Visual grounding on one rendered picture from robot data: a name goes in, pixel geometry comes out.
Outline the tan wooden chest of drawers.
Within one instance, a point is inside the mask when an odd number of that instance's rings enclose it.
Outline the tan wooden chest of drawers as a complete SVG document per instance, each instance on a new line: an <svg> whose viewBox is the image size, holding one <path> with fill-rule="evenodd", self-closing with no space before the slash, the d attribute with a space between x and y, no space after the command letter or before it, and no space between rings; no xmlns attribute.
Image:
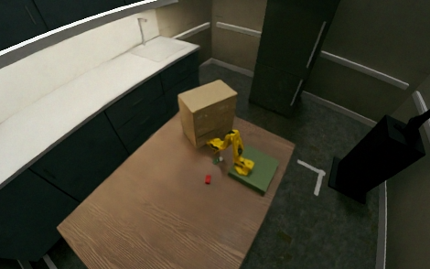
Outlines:
<svg viewBox="0 0 430 269"><path fill-rule="evenodd" d="M216 133L216 113L217 113L217 102L224 101L232 96L236 95L235 108L237 102L238 93L231 89L223 81L218 80L198 88L192 89L190 91L185 91L177 95L178 104L181 116L181 122L183 127L183 132L187 136L188 140L197 149L196 145L196 135L195 135L195 125L194 124L194 112L202 110L206 107L216 104L215 108L215 133Z"/></svg>

